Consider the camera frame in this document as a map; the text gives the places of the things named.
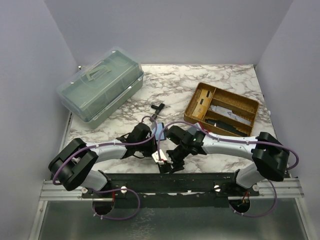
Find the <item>black leather card holder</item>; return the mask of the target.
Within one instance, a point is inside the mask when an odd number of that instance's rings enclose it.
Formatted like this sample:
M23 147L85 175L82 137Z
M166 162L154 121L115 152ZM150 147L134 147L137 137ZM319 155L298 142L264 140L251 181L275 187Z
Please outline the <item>black leather card holder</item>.
M157 141L165 141L167 139L166 137L166 131L164 130L165 124L163 122L157 123L156 127L152 129L152 133L154 134L154 137Z

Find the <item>woven bamboo organizer tray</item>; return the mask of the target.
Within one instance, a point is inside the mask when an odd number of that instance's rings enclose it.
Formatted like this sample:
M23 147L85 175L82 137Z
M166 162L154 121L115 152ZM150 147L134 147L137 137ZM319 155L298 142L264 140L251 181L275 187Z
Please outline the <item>woven bamboo organizer tray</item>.
M249 137L258 109L256 100L200 82L183 119L218 135Z

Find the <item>black pen tool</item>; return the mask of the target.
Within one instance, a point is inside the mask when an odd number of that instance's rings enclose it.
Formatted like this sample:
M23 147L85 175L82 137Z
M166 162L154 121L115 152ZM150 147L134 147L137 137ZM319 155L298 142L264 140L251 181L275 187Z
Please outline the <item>black pen tool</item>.
M237 130L234 126L232 126L232 125L230 125L228 123L225 123L225 122L223 122L221 120L215 120L215 119L207 118L204 121L207 124L210 124L210 125L212 125L214 127L223 129L223 130L228 131L230 133L233 133L233 134L236 134L236 135L239 135L239 136L242 136L242 137L247 137L248 136L246 133Z

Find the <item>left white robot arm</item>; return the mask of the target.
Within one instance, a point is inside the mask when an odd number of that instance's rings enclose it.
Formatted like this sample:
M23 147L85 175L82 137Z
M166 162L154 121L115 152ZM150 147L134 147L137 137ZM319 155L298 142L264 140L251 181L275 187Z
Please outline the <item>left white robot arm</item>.
M151 157L156 151L156 132L140 122L132 130L110 142L88 145L81 138L73 139L48 165L52 183L67 191L78 187L92 189L99 197L110 194L110 179L101 170L93 170L96 163L134 157L137 152Z

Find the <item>green plastic storage box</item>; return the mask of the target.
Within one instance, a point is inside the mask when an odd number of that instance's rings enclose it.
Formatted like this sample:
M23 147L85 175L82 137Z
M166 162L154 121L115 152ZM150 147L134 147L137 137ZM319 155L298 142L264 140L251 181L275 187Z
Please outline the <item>green plastic storage box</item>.
M141 64L113 48L57 88L62 104L96 129L143 86Z

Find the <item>black T-shaped tool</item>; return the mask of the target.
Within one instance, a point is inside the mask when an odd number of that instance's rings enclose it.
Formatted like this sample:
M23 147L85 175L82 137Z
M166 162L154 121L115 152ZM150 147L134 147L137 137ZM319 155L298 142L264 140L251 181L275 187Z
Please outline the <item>black T-shaped tool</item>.
M154 114L152 115L152 118L154 120L157 119L159 113L163 110L164 107L165 107L164 103L161 103L160 105L154 105L154 104L151 105L151 108L155 110Z

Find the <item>aluminium extrusion rail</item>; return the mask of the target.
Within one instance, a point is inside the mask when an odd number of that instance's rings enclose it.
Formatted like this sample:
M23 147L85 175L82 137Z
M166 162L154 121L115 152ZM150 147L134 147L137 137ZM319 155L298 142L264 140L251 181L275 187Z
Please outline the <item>aluminium extrusion rail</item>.
M41 201L111 201L124 199L129 195L138 194L142 199L147 197L204 197L228 200L249 199L295 199L304 197L304 192L298 178L285 178L282 182L268 180L254 184L248 190L228 190L227 176L221 179L208 179L204 175L191 175L190 179L182 174L152 175L151 180L133 180L131 175L122 175L119 180L113 179L111 189L115 193L98 193L85 187L77 187L67 191L63 186L45 181L40 192Z

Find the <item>tan card in tray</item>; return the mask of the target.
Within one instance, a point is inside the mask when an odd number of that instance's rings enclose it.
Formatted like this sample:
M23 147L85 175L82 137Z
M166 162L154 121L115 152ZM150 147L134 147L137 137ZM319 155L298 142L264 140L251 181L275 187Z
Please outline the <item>tan card in tray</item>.
M205 116L205 113L208 110L208 107L210 106L211 100L213 98L213 95L215 93L214 91L202 89L200 92L200 96L196 101L196 107L192 113L192 116L202 120Z

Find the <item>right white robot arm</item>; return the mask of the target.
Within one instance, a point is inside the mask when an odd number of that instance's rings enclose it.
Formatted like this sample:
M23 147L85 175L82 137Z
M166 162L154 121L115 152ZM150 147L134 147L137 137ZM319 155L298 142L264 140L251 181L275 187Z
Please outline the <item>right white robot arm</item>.
M183 170L184 159L188 155L220 154L252 162L234 174L230 191L236 196L243 195L264 179L281 182L285 178L290 152L267 132L261 132L258 136L233 137L200 130L190 133L174 125L165 134L176 144L176 148L166 152L170 163L163 170L164 173Z

